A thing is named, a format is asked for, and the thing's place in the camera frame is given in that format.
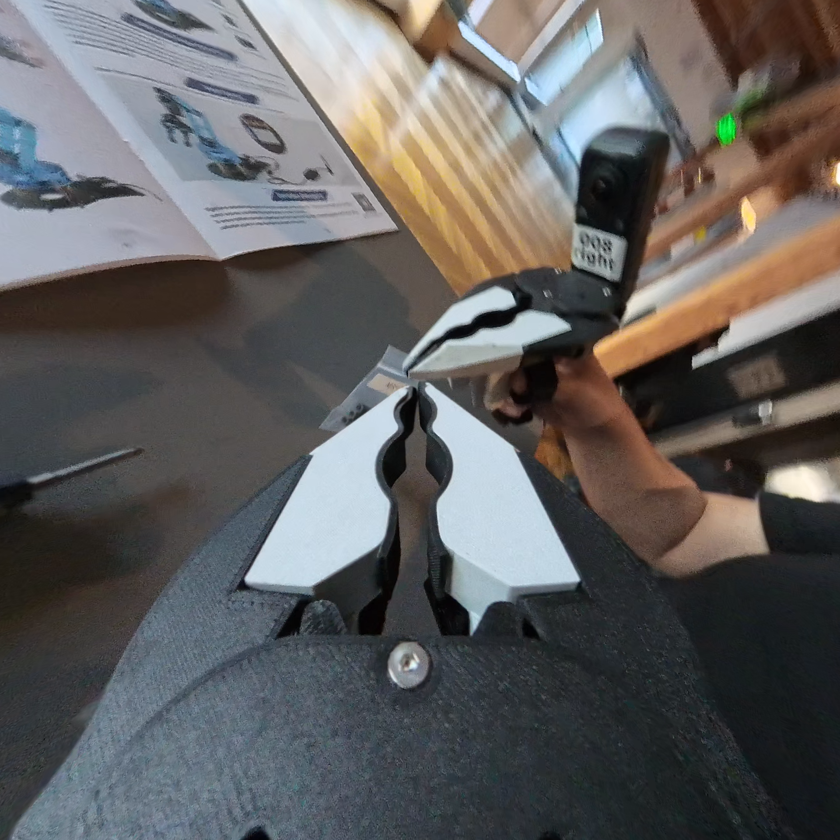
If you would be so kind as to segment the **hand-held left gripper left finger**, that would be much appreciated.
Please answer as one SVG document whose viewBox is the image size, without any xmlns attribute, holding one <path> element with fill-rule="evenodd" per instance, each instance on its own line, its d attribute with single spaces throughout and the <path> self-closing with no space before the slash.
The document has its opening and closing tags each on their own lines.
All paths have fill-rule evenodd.
<svg viewBox="0 0 840 840">
<path fill-rule="evenodd" d="M 311 451 L 245 587 L 331 602 L 354 632 L 382 634 L 400 567 L 392 489 L 416 409 L 416 388 L 403 387 Z"/>
</svg>

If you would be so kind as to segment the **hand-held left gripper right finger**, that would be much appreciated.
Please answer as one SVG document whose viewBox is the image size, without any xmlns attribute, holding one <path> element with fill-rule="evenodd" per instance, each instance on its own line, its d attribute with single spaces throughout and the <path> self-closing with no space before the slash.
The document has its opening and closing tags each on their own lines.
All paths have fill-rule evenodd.
<svg viewBox="0 0 840 840">
<path fill-rule="evenodd" d="M 438 484 L 425 587 L 441 634 L 473 634 L 498 603 L 577 590 L 581 577 L 519 451 L 432 385 L 420 386 L 418 410 Z"/>
</svg>

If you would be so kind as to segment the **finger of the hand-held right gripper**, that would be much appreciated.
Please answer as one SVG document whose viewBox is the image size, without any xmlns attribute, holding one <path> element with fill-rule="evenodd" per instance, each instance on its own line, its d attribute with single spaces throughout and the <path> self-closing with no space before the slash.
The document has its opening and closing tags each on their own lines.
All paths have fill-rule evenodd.
<svg viewBox="0 0 840 840">
<path fill-rule="evenodd" d="M 483 327 L 462 338 L 444 338 L 406 367 L 408 377 L 424 382 L 514 370 L 526 349 L 572 330 L 571 324 L 546 311 L 526 310 L 508 324 Z"/>
<path fill-rule="evenodd" d="M 412 371 L 434 346 L 442 340 L 454 338 L 457 331 L 466 329 L 467 335 L 471 335 L 479 329 L 477 323 L 480 319 L 495 319 L 497 316 L 506 319 L 517 308 L 515 293 L 504 286 L 483 287 L 458 299 L 414 345 L 404 361 L 403 370 Z"/>
</svg>

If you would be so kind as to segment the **clear bag of black spacers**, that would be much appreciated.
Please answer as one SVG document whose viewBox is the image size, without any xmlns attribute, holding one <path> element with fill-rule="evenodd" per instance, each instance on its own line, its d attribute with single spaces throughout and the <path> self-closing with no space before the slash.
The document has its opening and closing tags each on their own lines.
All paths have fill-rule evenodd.
<svg viewBox="0 0 840 840">
<path fill-rule="evenodd" d="M 417 382 L 406 375 L 409 364 L 414 364 L 418 354 L 405 353 L 389 345 L 383 356 L 341 404 L 321 422 L 319 428 L 328 433 L 338 433 L 380 405 L 392 394 L 405 387 L 418 387 Z"/>
</svg>

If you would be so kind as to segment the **dark grey desk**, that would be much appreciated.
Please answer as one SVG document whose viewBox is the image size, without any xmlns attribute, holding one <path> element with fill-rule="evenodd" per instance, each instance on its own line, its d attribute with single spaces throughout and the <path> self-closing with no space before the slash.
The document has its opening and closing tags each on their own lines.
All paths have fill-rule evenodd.
<svg viewBox="0 0 840 840">
<path fill-rule="evenodd" d="M 144 450 L 2 516 L 2 838 L 173 573 L 455 295 L 406 227 L 2 292 L 2 469 Z"/>
</svg>

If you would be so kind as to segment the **person's right hand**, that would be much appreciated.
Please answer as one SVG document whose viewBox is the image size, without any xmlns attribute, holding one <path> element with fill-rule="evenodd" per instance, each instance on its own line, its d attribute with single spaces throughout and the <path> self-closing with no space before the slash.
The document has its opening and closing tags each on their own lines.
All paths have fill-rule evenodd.
<svg viewBox="0 0 840 840">
<path fill-rule="evenodd" d="M 634 436 L 633 415 L 591 353 L 526 362 L 489 387 L 486 404 L 504 424 L 541 418 L 569 451 L 622 446 Z"/>
</svg>

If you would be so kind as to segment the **black flight case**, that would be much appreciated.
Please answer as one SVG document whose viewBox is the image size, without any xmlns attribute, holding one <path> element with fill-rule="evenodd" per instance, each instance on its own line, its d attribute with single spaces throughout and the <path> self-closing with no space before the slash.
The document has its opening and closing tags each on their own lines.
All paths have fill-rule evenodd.
<svg viewBox="0 0 840 840">
<path fill-rule="evenodd" d="M 830 312 L 697 367 L 690 348 L 618 377 L 669 458 L 713 455 L 772 467 L 838 455 L 839 320 Z"/>
</svg>

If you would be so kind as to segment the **black electric screwdriver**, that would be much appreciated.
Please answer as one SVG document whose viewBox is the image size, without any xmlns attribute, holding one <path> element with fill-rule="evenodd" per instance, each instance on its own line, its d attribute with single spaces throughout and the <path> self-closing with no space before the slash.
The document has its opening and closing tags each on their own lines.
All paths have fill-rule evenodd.
<svg viewBox="0 0 840 840">
<path fill-rule="evenodd" d="M 105 455 L 87 458 L 73 465 L 42 471 L 33 475 L 5 471 L 1 475 L 1 516 L 33 500 L 35 493 L 65 483 L 78 476 L 135 458 L 144 453 L 142 447 L 121 448 Z"/>
</svg>

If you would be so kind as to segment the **person's black clothing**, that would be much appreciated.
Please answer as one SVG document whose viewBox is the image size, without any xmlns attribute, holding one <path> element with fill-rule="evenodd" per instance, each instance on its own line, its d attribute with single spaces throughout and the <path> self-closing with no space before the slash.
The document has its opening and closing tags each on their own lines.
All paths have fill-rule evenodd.
<svg viewBox="0 0 840 840">
<path fill-rule="evenodd" d="M 714 702 L 800 838 L 839 838 L 839 506 L 764 493 L 770 552 L 661 582 Z"/>
</svg>

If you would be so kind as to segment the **printed instruction booklet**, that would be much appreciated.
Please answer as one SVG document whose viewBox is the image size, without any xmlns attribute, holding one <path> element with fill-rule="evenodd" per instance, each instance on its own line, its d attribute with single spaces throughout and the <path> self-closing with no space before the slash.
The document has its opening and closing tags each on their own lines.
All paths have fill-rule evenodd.
<svg viewBox="0 0 840 840">
<path fill-rule="evenodd" d="M 245 2 L 2 2 L 2 290 L 397 230 Z"/>
</svg>

